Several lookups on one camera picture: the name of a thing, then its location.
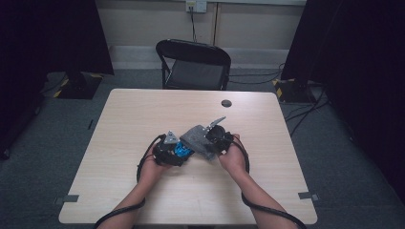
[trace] blue object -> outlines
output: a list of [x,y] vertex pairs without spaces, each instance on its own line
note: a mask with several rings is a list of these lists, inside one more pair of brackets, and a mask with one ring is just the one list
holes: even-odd
[[186,157],[193,153],[192,150],[185,147],[180,141],[177,143],[175,148],[175,154],[179,157]]

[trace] forearm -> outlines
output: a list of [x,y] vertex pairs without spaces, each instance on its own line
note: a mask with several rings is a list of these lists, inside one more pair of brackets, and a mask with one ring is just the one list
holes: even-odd
[[[241,188],[242,193],[244,193],[245,197],[250,202],[279,211],[286,211],[274,198],[272,198],[265,190],[263,190],[247,172],[239,171],[236,173],[232,173],[231,176]],[[282,217],[255,209],[251,209],[251,211],[260,229],[296,229],[295,224],[288,219],[284,219]]]
[[[143,182],[137,184],[114,210],[141,203],[152,188],[153,183]],[[137,219],[138,212],[139,210],[134,210],[116,215],[105,220],[98,228],[132,228]]]

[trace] tabletop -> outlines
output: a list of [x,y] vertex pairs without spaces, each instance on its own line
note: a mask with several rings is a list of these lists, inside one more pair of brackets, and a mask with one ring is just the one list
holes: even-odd
[[[228,100],[230,107],[223,106]],[[59,215],[62,223],[95,223],[136,185],[137,165],[151,141],[196,125],[220,125],[240,134],[250,174],[305,224],[317,216],[277,97],[272,93],[112,90]],[[221,167],[199,154],[164,173],[139,212],[139,224],[255,224],[239,187]]]

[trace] human arm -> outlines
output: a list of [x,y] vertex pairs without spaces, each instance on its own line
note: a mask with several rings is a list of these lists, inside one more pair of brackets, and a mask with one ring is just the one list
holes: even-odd
[[[236,136],[234,140],[241,144],[239,135],[235,134],[234,136]],[[286,211],[272,196],[263,190],[245,170],[245,158],[241,150],[235,144],[232,143],[224,155],[219,155],[219,161],[250,202],[279,211]],[[260,229],[297,228],[296,225],[288,219],[252,208],[251,211]]]
[[[151,147],[145,156],[138,184],[114,210],[141,203],[159,181],[163,172],[172,167],[169,165],[158,165],[152,155],[153,148],[154,147]],[[132,228],[137,219],[138,212],[139,209],[106,219],[97,227],[97,229]]]

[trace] power outlet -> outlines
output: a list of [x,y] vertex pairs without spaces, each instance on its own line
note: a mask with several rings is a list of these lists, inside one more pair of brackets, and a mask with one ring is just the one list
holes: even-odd
[[185,11],[206,12],[206,1],[185,1]]

